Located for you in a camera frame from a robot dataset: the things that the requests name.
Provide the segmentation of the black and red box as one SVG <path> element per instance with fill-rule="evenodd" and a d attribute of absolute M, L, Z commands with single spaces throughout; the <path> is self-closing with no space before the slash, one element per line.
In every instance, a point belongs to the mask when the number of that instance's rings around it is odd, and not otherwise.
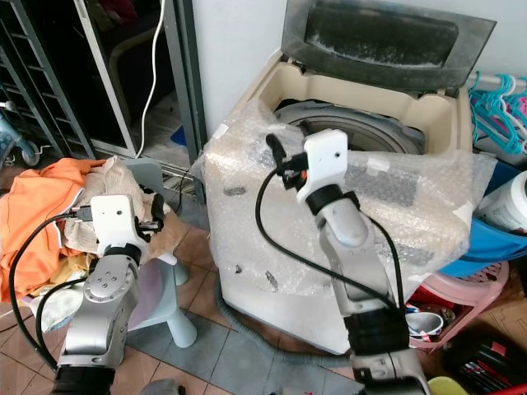
<path fill-rule="evenodd" d="M 473 394 L 527 384 L 527 352 L 494 332 L 463 332 L 447 343 L 441 365 Z"/>

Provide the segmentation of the blue plastic basin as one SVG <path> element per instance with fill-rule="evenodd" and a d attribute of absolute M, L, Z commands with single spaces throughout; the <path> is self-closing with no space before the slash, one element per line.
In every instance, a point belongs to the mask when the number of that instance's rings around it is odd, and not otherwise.
<path fill-rule="evenodd" d="M 518 170 L 513 165 L 498 161 L 484 197 L 522 172 L 523 170 Z M 527 257 L 527 236 L 512 234 L 490 226 L 489 223 L 475 217 L 475 210 L 477 208 L 474 208 L 472 213 L 468 251 L 458 260 L 442 267 L 441 274 L 450 277 L 469 277 L 489 267 L 490 264 Z"/>

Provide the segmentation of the small children's tricycle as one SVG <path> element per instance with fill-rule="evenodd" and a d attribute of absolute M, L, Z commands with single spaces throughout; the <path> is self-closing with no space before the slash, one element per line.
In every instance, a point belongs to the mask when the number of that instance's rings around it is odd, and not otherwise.
<path fill-rule="evenodd" d="M 41 147 L 24 137 L 22 132 L 4 115 L 0 118 L 0 137 L 5 165 L 14 165 L 18 157 L 30 168 L 35 168 L 40 163 Z"/>

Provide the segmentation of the orange cloth garment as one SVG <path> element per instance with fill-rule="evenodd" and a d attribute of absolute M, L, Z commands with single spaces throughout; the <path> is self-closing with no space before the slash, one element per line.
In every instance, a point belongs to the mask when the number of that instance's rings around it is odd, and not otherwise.
<path fill-rule="evenodd" d="M 0 300 L 10 297 L 10 271 L 16 252 L 26 238 L 50 217 L 64 213 L 84 187 L 84 177 L 104 160 L 63 158 L 42 170 L 24 170 L 12 180 L 12 187 L 0 200 Z M 34 240 L 16 265 L 15 295 L 24 297 L 58 270 L 65 251 L 56 223 L 50 223 Z"/>

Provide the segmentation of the white plastic jar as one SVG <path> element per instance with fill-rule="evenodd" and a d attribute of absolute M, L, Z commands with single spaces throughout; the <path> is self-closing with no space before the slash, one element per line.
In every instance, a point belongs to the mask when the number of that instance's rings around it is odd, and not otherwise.
<path fill-rule="evenodd" d="M 527 236 L 527 170 L 487 194 L 474 214 L 490 226 Z"/>

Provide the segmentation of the beige cloth garment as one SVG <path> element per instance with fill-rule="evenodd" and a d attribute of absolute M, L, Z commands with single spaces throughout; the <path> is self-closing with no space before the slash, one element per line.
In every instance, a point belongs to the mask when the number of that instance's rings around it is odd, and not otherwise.
<path fill-rule="evenodd" d="M 94 165 L 84 177 L 84 187 L 75 200 L 75 207 L 89 206 L 90 200 L 98 195 L 125 195 L 132 199 L 132 210 L 137 221 L 147 221 L 148 210 L 160 188 L 143 188 L 134 173 L 123 161 L 110 158 L 102 165 Z M 163 253 L 172 253 L 188 232 L 188 226 L 180 220 L 166 204 L 163 229 L 152 235 L 148 241 L 148 256 L 157 258 Z"/>

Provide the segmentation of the light blue plastic stool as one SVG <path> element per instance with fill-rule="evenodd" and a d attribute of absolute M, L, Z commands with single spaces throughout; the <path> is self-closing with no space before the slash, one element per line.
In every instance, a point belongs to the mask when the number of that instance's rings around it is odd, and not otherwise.
<path fill-rule="evenodd" d="M 168 203 L 173 192 L 161 180 L 161 168 L 151 159 L 122 160 L 134 173 L 143 188 L 160 188 Z M 83 222 L 82 229 L 72 233 L 70 240 L 84 244 L 84 251 L 96 252 L 98 239 L 93 227 L 91 206 L 83 206 L 91 217 Z M 144 241 L 155 233 L 137 234 Z M 101 356 L 115 353 L 124 346 L 128 333 L 155 324 L 168 327 L 170 338 L 180 347 L 191 346 L 197 338 L 196 328 L 177 301 L 177 286 L 187 282 L 187 268 L 178 263 L 174 252 L 151 258 L 139 252 L 134 245 L 106 249 L 82 287 L 82 304 L 72 316 L 71 332 L 65 342 L 64 354 Z"/>

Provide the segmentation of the teal plastic clothes hangers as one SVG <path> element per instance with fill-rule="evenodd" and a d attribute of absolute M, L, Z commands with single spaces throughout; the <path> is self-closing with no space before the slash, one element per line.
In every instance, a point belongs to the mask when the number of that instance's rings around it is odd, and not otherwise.
<path fill-rule="evenodd" d="M 498 153 L 527 156 L 527 77 L 469 75 L 473 139 L 490 140 Z"/>

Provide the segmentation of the grey metal grid door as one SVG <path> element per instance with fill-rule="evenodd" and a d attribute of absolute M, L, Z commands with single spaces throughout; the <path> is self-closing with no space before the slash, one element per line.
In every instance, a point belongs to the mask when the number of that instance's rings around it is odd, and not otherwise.
<path fill-rule="evenodd" d="M 95 159 L 93 144 L 72 111 L 26 4 L 0 0 L 1 67 L 10 77 L 3 83 L 2 97 L 14 105 L 7 112 L 27 132 L 48 140 L 58 155 Z"/>

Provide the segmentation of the clear bubble wrap sheet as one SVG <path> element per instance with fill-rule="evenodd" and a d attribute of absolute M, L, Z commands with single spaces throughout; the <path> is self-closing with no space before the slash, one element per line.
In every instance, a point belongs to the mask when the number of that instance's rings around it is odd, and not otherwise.
<path fill-rule="evenodd" d="M 225 131 L 206 144 L 194 165 L 206 188 L 216 267 L 249 289 L 332 295 L 332 280 L 319 271 L 327 263 L 319 230 L 295 193 L 279 179 L 268 182 L 261 216 L 254 215 L 260 185 L 275 166 L 268 134 L 278 136 L 287 153 L 301 153 L 304 134 L 252 100 L 227 117 Z M 468 251 L 472 213 L 496 164 L 490 155 L 464 151 L 351 151 L 346 187 L 392 237 L 406 294 Z"/>

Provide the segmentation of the pale yellow white cloth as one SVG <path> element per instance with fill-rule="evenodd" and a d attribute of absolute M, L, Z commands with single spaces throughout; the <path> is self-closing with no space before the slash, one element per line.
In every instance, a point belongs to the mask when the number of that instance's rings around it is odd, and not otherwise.
<path fill-rule="evenodd" d="M 33 300 L 30 302 L 31 312 L 37 315 L 40 301 L 44 294 L 52 290 L 53 287 L 61 285 L 68 280 L 78 280 L 86 278 L 89 273 L 91 261 L 95 258 L 93 253 L 79 253 L 78 255 L 63 257 L 59 261 L 56 273 L 45 282 L 44 286 L 37 287 L 31 292 Z M 53 293 L 44 304 L 42 331 L 50 332 L 63 326 L 65 321 L 72 317 L 72 314 L 82 304 L 82 285 L 63 287 Z"/>

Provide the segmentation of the dark transparent washer lid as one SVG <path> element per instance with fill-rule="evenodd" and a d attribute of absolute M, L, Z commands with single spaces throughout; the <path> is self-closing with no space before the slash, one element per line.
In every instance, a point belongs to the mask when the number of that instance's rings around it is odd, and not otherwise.
<path fill-rule="evenodd" d="M 425 93 L 463 86 L 496 25 L 383 0 L 287 0 L 280 49 L 319 74 Z"/>

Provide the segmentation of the grey sliding door frame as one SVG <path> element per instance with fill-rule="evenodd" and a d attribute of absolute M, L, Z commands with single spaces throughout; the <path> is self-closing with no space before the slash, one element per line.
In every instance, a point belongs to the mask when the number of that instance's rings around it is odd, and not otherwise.
<path fill-rule="evenodd" d="M 201 91 L 201 67 L 193 0 L 163 0 L 166 43 L 172 67 L 177 105 L 187 139 L 189 162 L 194 163 L 208 139 L 206 106 Z"/>

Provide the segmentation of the beige top-load washing machine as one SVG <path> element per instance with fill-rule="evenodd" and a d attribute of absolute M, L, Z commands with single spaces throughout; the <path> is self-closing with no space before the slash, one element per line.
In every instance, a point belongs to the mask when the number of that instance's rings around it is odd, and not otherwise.
<path fill-rule="evenodd" d="M 463 87 L 450 93 L 424 91 L 420 95 L 411 95 L 303 72 L 296 64 L 274 55 L 261 67 L 259 75 L 240 95 L 227 117 L 252 100 L 259 101 L 273 116 L 274 110 L 285 100 L 317 100 L 365 110 L 421 132 L 424 148 L 419 155 L 453 151 L 473 153 L 471 112 L 467 91 Z M 225 131 L 227 117 L 218 125 L 210 141 Z M 351 137 L 349 144 L 351 151 L 385 153 L 379 143 L 364 143 L 357 137 Z M 237 311 L 289 332 L 321 350 L 333 354 L 347 352 L 347 331 L 334 292 L 332 295 L 306 296 L 263 292 L 242 286 L 234 273 L 219 271 L 223 300 Z"/>

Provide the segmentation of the pink plastic basket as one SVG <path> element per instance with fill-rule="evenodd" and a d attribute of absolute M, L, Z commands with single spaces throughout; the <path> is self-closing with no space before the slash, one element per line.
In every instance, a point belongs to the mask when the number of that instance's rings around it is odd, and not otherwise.
<path fill-rule="evenodd" d="M 426 340 L 412 338 L 410 346 L 426 353 L 443 347 L 497 300 L 510 274 L 508 261 L 501 261 L 468 277 L 444 274 L 429 276 L 412 294 L 410 304 L 444 306 L 453 312 L 453 320 L 445 323 L 438 334 L 430 335 Z"/>

